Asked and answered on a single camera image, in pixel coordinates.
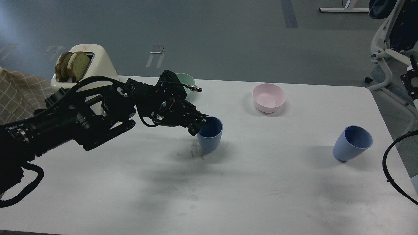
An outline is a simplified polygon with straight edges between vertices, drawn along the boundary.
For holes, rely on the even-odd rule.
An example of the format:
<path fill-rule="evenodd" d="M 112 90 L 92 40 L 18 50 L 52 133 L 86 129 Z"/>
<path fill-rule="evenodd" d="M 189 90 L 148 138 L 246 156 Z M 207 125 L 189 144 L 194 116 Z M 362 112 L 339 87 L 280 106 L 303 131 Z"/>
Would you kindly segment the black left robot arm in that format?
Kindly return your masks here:
<path fill-rule="evenodd" d="M 202 92 L 169 70 L 155 85 L 90 76 L 53 93 L 34 116 L 1 125 L 1 193 L 20 183 L 24 170 L 37 174 L 15 197 L 2 200 L 1 207 L 17 204 L 42 181 L 44 170 L 31 164 L 36 157 L 69 140 L 90 151 L 132 129 L 135 114 L 147 127 L 182 126 L 197 135 L 209 118 L 186 100 L 186 89 Z"/>

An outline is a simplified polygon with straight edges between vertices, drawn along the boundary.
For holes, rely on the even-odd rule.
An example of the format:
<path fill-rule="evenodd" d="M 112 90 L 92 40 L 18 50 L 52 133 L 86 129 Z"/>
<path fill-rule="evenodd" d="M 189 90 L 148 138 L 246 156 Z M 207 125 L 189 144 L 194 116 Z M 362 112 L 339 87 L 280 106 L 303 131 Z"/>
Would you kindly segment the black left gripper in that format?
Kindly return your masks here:
<path fill-rule="evenodd" d="M 186 100 L 186 92 L 181 86 L 202 91 L 197 86 L 181 84 L 176 74 L 169 70 L 161 73 L 155 85 L 136 81 L 136 107 L 142 123 L 148 127 L 182 126 L 192 136 L 197 135 L 209 116 Z"/>

